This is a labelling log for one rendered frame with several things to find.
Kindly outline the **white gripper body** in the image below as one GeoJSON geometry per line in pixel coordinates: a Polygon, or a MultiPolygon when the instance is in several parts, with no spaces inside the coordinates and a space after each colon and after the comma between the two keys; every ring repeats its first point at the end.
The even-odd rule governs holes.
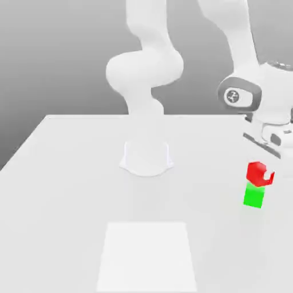
{"type": "Polygon", "coordinates": [[[266,165],[267,172],[275,171],[282,178],[293,178],[293,148],[278,149],[259,143],[248,133],[243,133],[247,143],[248,158],[266,165]]]}

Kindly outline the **small red cube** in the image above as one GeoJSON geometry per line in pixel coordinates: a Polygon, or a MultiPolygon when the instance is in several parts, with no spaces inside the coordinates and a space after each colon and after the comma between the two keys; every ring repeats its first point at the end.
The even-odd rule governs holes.
{"type": "Polygon", "coordinates": [[[270,174],[269,179],[264,178],[264,174],[267,171],[265,164],[260,161],[254,161],[248,163],[246,179],[256,187],[264,187],[271,185],[274,180],[275,172],[270,174]]]}

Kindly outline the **small green cube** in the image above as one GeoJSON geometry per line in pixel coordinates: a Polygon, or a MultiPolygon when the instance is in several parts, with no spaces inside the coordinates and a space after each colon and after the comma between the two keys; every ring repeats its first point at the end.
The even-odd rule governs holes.
{"type": "Polygon", "coordinates": [[[248,182],[246,185],[243,204],[250,207],[261,208],[264,194],[265,187],[256,187],[252,183],[248,182]]]}

